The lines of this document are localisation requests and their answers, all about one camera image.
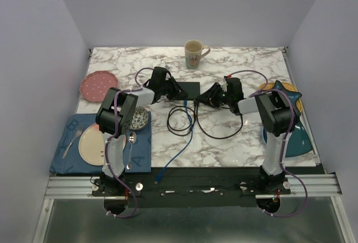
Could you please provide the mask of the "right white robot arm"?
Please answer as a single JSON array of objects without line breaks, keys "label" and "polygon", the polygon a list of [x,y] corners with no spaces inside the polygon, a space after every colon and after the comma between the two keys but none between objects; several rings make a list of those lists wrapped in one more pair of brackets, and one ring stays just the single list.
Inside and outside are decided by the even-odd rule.
[{"label": "right white robot arm", "polygon": [[250,113],[260,115],[267,133],[267,143],[265,158],[255,184],[260,192],[269,194],[285,181],[284,158],[287,144],[296,123],[300,120],[296,102],[292,102],[289,96],[296,95],[300,98],[302,95],[280,87],[261,90],[250,98],[244,98],[240,79],[227,76],[225,81],[226,89],[219,83],[214,83],[209,90],[194,100],[195,105],[202,103],[211,108],[226,105],[232,114],[240,117]]}]

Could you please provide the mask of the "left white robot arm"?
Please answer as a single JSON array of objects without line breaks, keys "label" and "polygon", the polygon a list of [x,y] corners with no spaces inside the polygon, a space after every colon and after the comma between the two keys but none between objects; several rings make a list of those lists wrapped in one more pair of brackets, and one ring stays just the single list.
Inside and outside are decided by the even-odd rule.
[{"label": "left white robot arm", "polygon": [[144,84],[135,77],[137,87],[110,88],[96,115],[96,123],[105,141],[101,182],[113,196],[129,188],[121,179],[125,172],[123,137],[129,130],[136,108],[155,104],[163,96],[169,101],[188,97],[169,70],[161,67],[151,70],[152,76]]}]

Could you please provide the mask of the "dark grey network switch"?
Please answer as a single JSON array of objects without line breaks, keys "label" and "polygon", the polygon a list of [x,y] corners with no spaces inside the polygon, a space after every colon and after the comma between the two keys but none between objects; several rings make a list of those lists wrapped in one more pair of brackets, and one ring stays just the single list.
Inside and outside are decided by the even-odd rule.
[{"label": "dark grey network switch", "polygon": [[188,97],[186,100],[193,101],[200,95],[200,83],[199,82],[186,82],[186,90]]}]

